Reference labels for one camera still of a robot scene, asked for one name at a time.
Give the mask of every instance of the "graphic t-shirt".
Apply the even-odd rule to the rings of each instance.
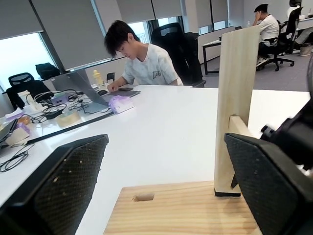
[[[140,85],[169,85],[177,79],[183,85],[167,51],[153,44],[148,45],[144,61],[128,59],[122,76],[129,84],[136,79]]]

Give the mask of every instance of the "black foam pad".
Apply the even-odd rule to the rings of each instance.
[[[272,143],[237,134],[226,134],[224,139],[242,194],[262,233],[297,234],[312,219],[305,211],[312,207],[312,180]]]

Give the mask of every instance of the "young man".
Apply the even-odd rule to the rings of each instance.
[[[279,36],[279,24],[278,21],[268,13],[268,4],[261,4],[255,10],[255,21],[253,26],[257,25],[259,21],[260,34],[262,41],[259,43],[259,61],[262,63],[268,58],[268,54],[271,50],[270,47],[277,45]]]
[[[142,85],[182,85],[167,51],[141,43],[125,22],[115,21],[111,25],[105,45],[112,56],[119,51],[128,58],[123,75],[108,85],[110,92],[125,84],[132,84],[135,78]]]

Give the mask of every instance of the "black hair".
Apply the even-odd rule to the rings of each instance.
[[[140,39],[128,24],[123,21],[113,22],[104,39],[104,44],[111,56],[116,56],[116,51],[128,40],[129,33],[133,35],[136,41],[140,42]]]
[[[268,4],[261,4],[257,6],[257,8],[254,10],[254,12],[261,11],[262,13],[268,12]]]

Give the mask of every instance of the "white shirt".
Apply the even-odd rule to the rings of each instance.
[[[259,24],[261,31],[262,41],[265,39],[278,38],[279,36],[279,24],[278,21],[272,15],[268,15]]]
[[[167,51],[153,44],[148,45],[144,61],[127,60],[122,76],[129,84],[136,79],[140,85],[169,85],[177,79],[178,85],[183,85]]]

